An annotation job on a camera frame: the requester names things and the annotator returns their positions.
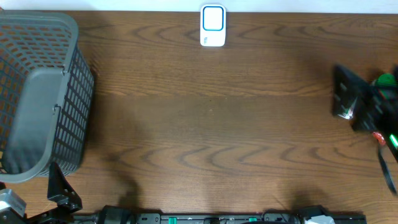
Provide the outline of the white medicine box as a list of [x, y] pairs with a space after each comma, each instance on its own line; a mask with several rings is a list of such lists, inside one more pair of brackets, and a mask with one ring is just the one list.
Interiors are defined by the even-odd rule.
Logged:
[[353, 98], [352, 100], [348, 100], [340, 103], [338, 106], [337, 115], [344, 119], [352, 119], [354, 114], [354, 109], [356, 107], [357, 98]]

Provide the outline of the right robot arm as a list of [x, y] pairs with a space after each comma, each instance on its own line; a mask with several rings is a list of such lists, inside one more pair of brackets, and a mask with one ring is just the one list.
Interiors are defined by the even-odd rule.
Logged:
[[350, 120], [354, 131], [379, 133], [397, 157], [397, 67], [368, 82], [334, 66], [332, 115]]

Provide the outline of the red chocolate bar wrapper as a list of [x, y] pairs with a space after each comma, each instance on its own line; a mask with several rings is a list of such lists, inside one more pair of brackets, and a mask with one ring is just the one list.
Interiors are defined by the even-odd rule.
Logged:
[[383, 135], [379, 132], [373, 132], [373, 136], [377, 139], [380, 146], [386, 145], [386, 140], [384, 139]]

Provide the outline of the green lid jar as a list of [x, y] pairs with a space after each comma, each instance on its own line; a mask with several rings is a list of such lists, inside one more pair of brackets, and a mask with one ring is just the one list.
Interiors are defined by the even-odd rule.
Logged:
[[397, 88], [397, 80], [391, 73], [384, 73], [372, 82], [373, 86]]

